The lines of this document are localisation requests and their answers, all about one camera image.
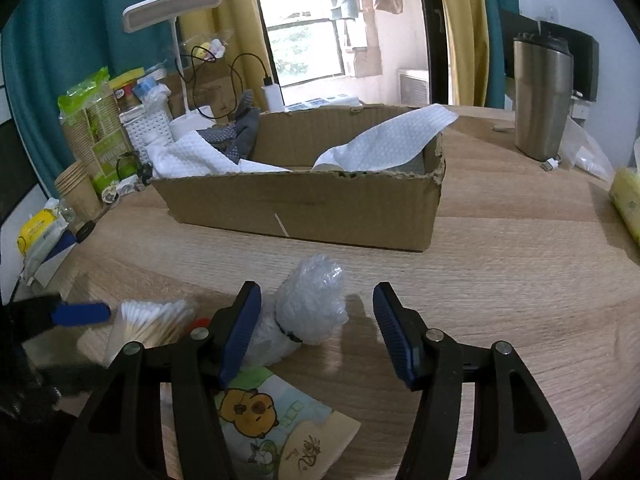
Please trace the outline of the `cotton swab bag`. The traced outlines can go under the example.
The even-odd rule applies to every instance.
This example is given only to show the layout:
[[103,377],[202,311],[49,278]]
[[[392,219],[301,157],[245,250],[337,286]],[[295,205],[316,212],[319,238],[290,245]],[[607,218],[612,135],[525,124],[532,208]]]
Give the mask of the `cotton swab bag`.
[[115,316],[104,356],[109,366],[120,349],[135,341],[145,348],[177,342],[195,321],[196,310],[185,299],[169,302],[124,301]]

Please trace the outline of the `bubble wrap bundle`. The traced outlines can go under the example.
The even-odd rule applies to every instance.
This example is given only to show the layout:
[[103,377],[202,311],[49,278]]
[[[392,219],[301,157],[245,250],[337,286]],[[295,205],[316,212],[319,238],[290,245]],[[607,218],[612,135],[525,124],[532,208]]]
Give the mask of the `bubble wrap bundle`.
[[262,310],[242,367],[269,366],[303,346],[318,346],[348,321],[341,266],[326,255],[302,260]]

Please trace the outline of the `grey dotted sock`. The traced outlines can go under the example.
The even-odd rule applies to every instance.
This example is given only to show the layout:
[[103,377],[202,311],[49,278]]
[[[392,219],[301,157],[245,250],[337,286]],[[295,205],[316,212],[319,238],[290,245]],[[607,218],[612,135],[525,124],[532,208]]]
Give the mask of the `grey dotted sock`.
[[260,118],[260,109],[254,105],[254,93],[245,90],[239,99],[232,122],[198,130],[198,134],[213,148],[236,164],[253,154]]

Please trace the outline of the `white paper towel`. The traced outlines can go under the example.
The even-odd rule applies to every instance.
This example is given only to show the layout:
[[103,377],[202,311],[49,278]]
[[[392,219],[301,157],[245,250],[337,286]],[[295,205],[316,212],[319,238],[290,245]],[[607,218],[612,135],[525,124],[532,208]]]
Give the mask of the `white paper towel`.
[[439,104],[412,110],[326,150],[312,169],[425,174],[424,148],[457,119],[455,112]]
[[288,169],[240,159],[232,160],[208,144],[195,130],[177,142],[146,148],[153,174],[157,179],[206,177],[214,174],[261,174],[262,172],[288,172]]

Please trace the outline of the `yellow wet wipes pack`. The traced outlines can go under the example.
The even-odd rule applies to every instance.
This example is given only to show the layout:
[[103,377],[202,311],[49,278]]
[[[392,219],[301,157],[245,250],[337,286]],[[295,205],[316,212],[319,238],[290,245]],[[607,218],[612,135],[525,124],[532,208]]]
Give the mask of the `yellow wet wipes pack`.
[[51,209],[41,209],[21,227],[16,244],[23,256],[55,220],[56,214]]

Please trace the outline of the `stacked brown paper cups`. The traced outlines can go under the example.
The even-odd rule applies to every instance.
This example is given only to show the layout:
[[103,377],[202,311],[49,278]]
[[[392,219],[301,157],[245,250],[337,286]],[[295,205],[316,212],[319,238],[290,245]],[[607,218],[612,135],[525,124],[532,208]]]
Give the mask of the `stacked brown paper cups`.
[[82,221],[96,218],[103,210],[83,162],[74,162],[54,180],[58,195]]

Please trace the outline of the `cartoon tissue pack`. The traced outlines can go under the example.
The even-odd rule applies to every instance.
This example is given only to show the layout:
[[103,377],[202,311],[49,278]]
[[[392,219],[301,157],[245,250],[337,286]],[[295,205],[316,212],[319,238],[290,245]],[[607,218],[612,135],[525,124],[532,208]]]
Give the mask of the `cartoon tissue pack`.
[[361,427],[265,367],[241,370],[215,402],[240,479],[321,479]]

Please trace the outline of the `green paper cup package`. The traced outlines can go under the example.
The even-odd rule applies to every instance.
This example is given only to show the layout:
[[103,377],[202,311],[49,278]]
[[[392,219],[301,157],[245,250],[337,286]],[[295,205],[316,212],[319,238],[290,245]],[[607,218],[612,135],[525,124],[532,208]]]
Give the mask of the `green paper cup package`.
[[101,67],[58,97],[58,120],[68,148],[82,162],[96,192],[136,172],[119,107]]

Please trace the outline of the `white desk lamp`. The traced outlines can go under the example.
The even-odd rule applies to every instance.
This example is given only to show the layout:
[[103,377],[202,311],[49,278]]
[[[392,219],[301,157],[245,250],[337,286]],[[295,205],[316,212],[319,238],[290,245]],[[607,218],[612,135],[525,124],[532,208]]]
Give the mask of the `white desk lamp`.
[[206,129],[215,125],[213,118],[205,117],[197,110],[190,109],[178,41],[178,17],[198,10],[213,9],[220,6],[221,3],[222,0],[142,0],[127,6],[122,11],[122,28],[128,34],[160,22],[168,22],[170,25],[174,61],[177,63],[177,72],[180,76],[184,108],[184,113],[169,123],[169,130],[175,141],[191,131],[198,130],[198,128]]

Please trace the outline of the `teal curtain left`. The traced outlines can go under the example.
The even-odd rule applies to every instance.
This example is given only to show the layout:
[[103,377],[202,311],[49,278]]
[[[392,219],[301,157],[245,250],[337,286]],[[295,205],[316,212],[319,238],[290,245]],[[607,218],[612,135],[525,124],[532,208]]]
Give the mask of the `teal curtain left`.
[[101,68],[112,76],[168,58],[170,27],[127,34],[122,12],[142,0],[21,0],[1,33],[4,81],[18,133],[48,191],[74,158],[58,97]]

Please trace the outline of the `teal curtain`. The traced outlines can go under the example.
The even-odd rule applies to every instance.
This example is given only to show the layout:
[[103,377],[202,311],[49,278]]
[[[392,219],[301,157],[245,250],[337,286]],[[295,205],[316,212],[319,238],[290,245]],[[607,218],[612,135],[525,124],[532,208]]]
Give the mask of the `teal curtain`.
[[504,107],[506,95],[506,69],[504,68],[503,34],[500,11],[520,13],[518,0],[485,0],[489,41],[489,72],[485,105]]
[[18,133],[48,191],[74,158],[58,97],[101,68],[112,76],[168,58],[170,27],[127,34],[122,12],[142,0],[21,0],[1,33],[4,81]]

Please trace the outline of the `yellow curtain left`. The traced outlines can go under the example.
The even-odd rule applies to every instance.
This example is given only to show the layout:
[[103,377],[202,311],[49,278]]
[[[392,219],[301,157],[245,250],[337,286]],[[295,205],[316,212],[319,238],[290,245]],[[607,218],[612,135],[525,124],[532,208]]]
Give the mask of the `yellow curtain left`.
[[245,87],[254,91],[257,105],[267,109],[262,86],[271,67],[258,0],[222,0],[216,8],[180,16],[179,23],[186,39],[209,32],[228,32],[226,59],[234,64]]

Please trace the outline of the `yellow curtain right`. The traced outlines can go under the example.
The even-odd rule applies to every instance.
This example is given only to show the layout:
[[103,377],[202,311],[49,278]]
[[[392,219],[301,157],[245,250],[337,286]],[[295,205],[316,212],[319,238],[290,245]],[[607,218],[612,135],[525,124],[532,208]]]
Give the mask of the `yellow curtain right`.
[[442,0],[451,66],[452,100],[484,106],[489,76],[485,0]]

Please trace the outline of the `teal curtain right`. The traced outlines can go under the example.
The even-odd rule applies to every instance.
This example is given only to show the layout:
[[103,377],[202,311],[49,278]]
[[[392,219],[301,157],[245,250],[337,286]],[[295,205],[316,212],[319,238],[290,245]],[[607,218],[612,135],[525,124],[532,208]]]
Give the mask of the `teal curtain right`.
[[520,13],[518,0],[485,0],[489,41],[489,72],[485,105],[504,107],[506,95],[506,69],[504,68],[503,34],[500,11]]

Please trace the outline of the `black handled scissors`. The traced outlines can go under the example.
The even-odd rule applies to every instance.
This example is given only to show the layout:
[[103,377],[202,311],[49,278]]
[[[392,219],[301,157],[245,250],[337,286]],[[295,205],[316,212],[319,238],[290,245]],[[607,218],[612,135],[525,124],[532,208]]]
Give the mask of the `black handled scissors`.
[[96,218],[85,222],[75,234],[76,242],[78,244],[84,242],[94,231],[98,222],[113,208],[114,208],[113,204],[108,205],[96,216]]

